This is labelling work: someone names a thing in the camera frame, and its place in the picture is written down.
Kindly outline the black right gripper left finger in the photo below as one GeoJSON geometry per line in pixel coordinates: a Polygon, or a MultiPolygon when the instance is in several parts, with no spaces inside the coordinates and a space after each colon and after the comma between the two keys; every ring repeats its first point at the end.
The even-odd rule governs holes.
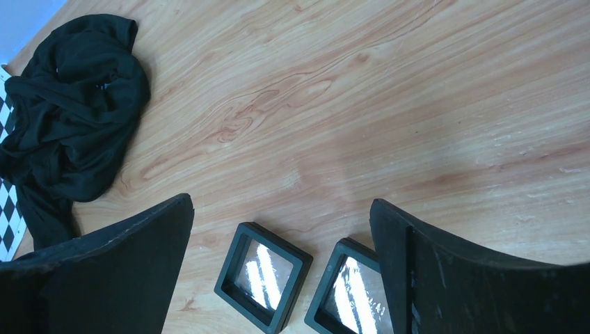
{"type": "Polygon", "coordinates": [[[1,264],[2,333],[160,333],[194,218],[181,193],[1,264]]]}

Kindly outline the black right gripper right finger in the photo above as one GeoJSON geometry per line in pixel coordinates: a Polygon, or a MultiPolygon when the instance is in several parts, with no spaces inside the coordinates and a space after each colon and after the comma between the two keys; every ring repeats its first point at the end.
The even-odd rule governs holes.
{"type": "Polygon", "coordinates": [[[481,246],[383,199],[369,213],[396,333],[588,333],[589,264],[481,246]]]}

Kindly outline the black printed t-shirt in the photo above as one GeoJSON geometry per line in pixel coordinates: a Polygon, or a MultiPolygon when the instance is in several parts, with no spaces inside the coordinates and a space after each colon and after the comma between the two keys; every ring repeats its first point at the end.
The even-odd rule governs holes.
{"type": "Polygon", "coordinates": [[[16,188],[36,250],[78,237],[73,204],[103,195],[122,166],[151,97],[132,52],[137,34],[132,19],[78,17],[6,82],[15,126],[1,142],[1,176],[16,188]]]}

